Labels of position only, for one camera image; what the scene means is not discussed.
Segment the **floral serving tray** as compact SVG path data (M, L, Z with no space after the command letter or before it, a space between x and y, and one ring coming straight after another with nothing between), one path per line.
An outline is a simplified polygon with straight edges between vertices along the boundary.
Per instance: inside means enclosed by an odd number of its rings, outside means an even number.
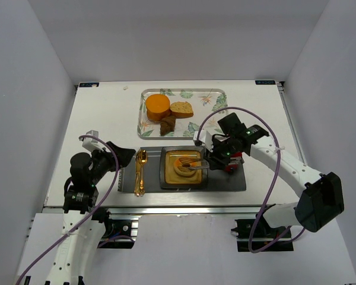
M227 107L225 91L216 88L151 88L141 93L137 133L142 139L163 139L160 135L160 123L147 117L146 100L153 94L162 94L169 98L171 103L188 102L192 106L193 116L176 120L174 131L166 134L167 139L193 138L203 120L212 112Z

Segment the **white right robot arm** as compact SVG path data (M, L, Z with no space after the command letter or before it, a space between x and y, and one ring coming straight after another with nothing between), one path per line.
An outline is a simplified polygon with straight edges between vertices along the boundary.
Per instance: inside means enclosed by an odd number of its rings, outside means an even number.
M273 133L259 125L246 127L235 113L218 121L220 135L198 131L196 145L206 148L205 160L210 170L223 170L236 161L236 153L247 154L274 171L298 196L298 202L264 206L257 226L265 231L289 226L302 226L318 232L344 211L340 177L323 174L292 156L275 141Z

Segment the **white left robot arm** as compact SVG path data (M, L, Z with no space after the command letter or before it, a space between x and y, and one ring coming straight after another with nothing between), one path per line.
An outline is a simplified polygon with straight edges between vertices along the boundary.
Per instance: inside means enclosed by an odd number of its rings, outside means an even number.
M107 172L126 167L136 151L108 141L95 144L70 159L70 177L65 183L63 241L58 244L46 284L85 284L99 241L106 232L109 213L97 208L97 184Z

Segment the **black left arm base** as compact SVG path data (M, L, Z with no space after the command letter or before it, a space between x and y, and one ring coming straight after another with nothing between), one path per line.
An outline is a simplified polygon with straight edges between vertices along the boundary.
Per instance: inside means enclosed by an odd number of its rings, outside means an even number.
M132 249L137 235L140 216L108 209L106 231L98 243L99 249Z

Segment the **brown croissant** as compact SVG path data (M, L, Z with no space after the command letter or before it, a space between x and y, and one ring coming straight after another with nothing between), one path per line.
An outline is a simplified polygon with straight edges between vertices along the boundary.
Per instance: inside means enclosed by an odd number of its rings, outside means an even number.
M162 118L160 121L160 135L165 136L170 132L173 132L176 125L176 117L175 116L167 116Z

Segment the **square black yellow plate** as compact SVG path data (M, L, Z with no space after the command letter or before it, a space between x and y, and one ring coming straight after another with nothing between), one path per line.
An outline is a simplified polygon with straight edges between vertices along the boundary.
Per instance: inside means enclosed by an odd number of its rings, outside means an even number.
M208 181L207 169L200 169L191 177L182 177L174 171L173 163L181 157L204 159L203 147L163 147L160 156L160 186L163 189L202 189Z

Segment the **small round tart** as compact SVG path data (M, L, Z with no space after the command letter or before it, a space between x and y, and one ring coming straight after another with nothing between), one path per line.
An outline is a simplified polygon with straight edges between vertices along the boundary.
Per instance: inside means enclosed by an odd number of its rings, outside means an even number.
M191 177L197 172L197 170L190 170L185 167L181 167L179 159L175 160L175 162L173 163L173 168L177 175L182 177Z

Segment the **red tongs holder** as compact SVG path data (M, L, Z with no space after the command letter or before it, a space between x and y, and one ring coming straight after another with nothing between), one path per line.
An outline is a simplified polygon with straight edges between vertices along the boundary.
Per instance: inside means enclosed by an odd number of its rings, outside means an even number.
M237 152L235 154L232 154L230 157L230 162L229 164L224 168L224 171L226 173L232 174L234 173L240 165L244 163L243 160L243 155L241 152Z

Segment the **round orange bread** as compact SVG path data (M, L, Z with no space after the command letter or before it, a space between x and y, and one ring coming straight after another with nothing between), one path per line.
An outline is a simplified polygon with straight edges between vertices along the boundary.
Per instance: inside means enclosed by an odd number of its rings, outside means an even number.
M145 101L149 120L159 122L170 115L170 100L163 94L152 94Z

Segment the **aluminium table rail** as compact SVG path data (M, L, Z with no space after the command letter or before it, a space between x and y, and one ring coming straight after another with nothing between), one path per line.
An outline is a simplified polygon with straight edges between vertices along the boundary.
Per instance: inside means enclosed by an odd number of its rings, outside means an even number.
M250 214L253 217L260 210L254 206L226 206L226 207L109 207L101 206L114 216L144 216L144 215L190 215L190 214L220 214L243 215Z

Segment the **seeded bread slice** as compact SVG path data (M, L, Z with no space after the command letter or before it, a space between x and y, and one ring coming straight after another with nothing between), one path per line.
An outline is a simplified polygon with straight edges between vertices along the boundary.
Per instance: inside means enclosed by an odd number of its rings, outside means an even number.
M174 102L170 105L170 111L177 118L190 118L193 116L192 105L188 102Z

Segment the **dark grey placemat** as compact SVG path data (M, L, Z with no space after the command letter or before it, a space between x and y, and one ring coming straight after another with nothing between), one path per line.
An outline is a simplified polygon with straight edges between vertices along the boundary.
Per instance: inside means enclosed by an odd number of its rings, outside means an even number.
M158 192L238 192L246 190L246 179L243 166L232 174L223 170L208 170L208 181L202 189L163 189L160 186L160 156L163 147L144 147L148 154L148 162L144 166L144 189L147 193Z

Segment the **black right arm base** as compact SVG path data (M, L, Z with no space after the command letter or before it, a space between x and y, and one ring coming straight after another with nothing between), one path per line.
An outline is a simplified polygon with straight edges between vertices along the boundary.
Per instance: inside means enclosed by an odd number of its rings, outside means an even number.
M254 219L235 220L236 226L231 229L231 234L237 239L238 252L249 252L249 235L253 226ZM258 224L252 239L252 249L257 250L264 247L269 242L281 235L285 227L266 229ZM291 232L288 231L280 240L270 246L265 252L292 252L294 250L291 240Z

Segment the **gold fork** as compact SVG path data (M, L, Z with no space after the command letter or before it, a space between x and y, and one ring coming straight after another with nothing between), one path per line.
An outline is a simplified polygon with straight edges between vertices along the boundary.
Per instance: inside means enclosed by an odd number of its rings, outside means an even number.
M136 154L135 157L135 196L139 197L140 196L140 173L141 173L141 165L139 163L139 159L140 159L140 154L141 154L141 150L139 150Z

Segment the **gold spoon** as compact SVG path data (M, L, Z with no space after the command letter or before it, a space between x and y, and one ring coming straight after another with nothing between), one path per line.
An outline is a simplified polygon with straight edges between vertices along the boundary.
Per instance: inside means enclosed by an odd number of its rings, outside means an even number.
M141 150L140 158L139 158L139 163L141 165L141 170L140 170L140 183L139 183L139 194L140 196L143 196L145 194L145 189L144 189L144 166L148 162L148 154L146 150Z

